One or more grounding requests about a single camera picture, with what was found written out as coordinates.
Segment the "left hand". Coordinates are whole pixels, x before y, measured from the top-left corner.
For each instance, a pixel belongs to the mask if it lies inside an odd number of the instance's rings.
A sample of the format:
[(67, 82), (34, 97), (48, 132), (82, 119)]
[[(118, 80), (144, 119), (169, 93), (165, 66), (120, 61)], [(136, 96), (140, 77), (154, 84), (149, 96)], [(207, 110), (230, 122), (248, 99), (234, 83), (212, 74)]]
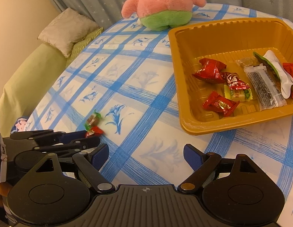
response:
[(3, 207), (3, 197), (7, 197), (12, 186), (8, 182), (0, 183), (0, 207)]

